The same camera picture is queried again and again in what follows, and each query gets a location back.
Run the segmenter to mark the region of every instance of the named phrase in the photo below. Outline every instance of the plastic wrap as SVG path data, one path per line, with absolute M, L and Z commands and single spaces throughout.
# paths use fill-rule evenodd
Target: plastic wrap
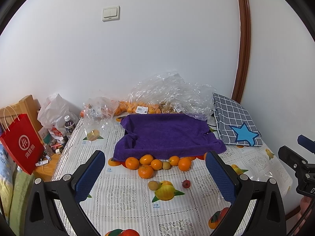
M 112 123 L 112 117 L 119 112 L 119 105 L 120 102 L 104 97 L 90 98 L 84 103 L 83 126 L 86 134 L 84 140 L 94 141 L 103 138 L 106 126 Z
M 175 71 L 161 73 L 139 82 L 132 89 L 127 98 L 127 112 L 184 113 L 207 120 L 213 111 L 214 92 L 215 88 L 209 85 L 185 83 Z

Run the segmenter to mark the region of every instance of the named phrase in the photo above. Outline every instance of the barcode sticker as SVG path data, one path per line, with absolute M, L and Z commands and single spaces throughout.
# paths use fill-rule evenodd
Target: barcode sticker
M 181 112 L 182 111 L 182 108 L 179 105 L 174 106 L 174 108 L 175 108 L 176 112 Z
M 137 109 L 136 109 L 136 113 L 147 114 L 148 113 L 148 107 L 138 106 Z

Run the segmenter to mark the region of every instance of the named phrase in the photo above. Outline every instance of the white logo on red bag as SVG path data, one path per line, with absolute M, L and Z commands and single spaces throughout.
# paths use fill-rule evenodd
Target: white logo on red bag
M 26 151 L 30 147 L 30 140 L 26 135 L 21 135 L 19 138 L 19 146 L 23 151 Z

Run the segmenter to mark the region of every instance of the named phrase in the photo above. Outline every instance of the plastic bottle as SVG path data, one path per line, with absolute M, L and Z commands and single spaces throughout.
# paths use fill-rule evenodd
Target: plastic bottle
M 67 135 L 68 135 L 68 138 L 70 138 L 72 132 L 74 131 L 74 128 L 76 127 L 75 123 L 73 120 L 70 119 L 70 116 L 66 116 L 65 117 L 65 129 L 67 131 Z

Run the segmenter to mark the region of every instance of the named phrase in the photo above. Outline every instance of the blue gripper pad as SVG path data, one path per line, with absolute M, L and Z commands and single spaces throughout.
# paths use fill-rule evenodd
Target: blue gripper pad
M 206 166 L 218 189 L 220 190 L 223 198 L 233 204 L 237 196 L 236 187 L 233 184 L 231 178 L 223 169 L 222 165 L 218 162 L 218 160 L 213 156 L 211 152 L 207 153 Z
M 74 198 L 77 203 L 86 200 L 104 165 L 105 155 L 100 151 L 75 184 Z

